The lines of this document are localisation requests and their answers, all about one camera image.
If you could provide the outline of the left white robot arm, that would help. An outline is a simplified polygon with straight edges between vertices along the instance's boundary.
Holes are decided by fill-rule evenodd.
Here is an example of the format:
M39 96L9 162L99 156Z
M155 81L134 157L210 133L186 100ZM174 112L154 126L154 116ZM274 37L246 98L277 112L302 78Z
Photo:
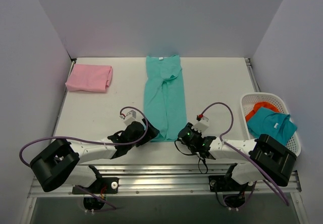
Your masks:
M56 139L30 162L30 167L44 192L63 184L79 185L89 193L102 187L102 176L86 162L124 156L134 146L141 146L157 137L159 130L149 121L133 121L124 130L107 136L97 144Z

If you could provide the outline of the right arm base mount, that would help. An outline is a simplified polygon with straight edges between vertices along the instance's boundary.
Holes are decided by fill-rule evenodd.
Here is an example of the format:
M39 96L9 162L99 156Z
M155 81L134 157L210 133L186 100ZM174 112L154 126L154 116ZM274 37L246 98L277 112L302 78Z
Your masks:
M256 182L240 185L223 175L209 176L209 189L214 192L220 206L239 211L251 198Z

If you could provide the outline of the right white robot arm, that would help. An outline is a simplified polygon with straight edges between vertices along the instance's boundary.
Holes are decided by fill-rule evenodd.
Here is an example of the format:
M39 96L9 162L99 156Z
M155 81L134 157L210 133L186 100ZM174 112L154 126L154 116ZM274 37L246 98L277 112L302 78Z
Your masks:
M221 140L215 136L203 137L191 123L187 123L179 132L178 140L202 159L245 161L224 177L224 184L230 190L262 177L285 187L297 159L294 152L266 134L249 140Z

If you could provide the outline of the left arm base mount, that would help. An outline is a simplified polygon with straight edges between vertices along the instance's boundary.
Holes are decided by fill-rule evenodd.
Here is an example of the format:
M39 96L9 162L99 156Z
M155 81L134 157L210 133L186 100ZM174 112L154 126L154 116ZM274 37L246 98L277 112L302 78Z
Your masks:
M72 194L89 195L83 198L83 207L86 211L95 213L116 210L117 207L107 201L108 194L117 194L119 178L108 177L96 180L89 187L74 186Z

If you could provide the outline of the mint green t shirt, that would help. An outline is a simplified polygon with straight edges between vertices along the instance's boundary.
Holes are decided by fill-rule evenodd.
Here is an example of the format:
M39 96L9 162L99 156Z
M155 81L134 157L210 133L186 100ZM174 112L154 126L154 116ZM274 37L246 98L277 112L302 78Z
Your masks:
M187 123L184 79L179 55L146 57L144 114L159 130L153 142L171 142Z

